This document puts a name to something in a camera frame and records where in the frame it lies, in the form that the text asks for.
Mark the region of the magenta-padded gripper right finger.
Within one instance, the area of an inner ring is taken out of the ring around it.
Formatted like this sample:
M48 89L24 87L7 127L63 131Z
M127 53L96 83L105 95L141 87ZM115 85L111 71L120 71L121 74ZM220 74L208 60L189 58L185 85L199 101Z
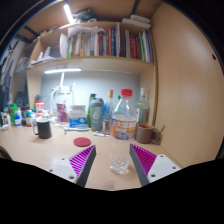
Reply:
M130 145L130 155L142 186L180 170L180 168L164 154L155 155L134 144Z

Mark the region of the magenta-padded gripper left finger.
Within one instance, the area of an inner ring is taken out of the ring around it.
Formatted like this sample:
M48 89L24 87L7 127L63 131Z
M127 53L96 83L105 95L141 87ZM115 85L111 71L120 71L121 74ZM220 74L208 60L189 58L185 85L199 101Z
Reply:
M78 186L84 187L95 157L96 148L92 145L70 158L57 160L48 171Z

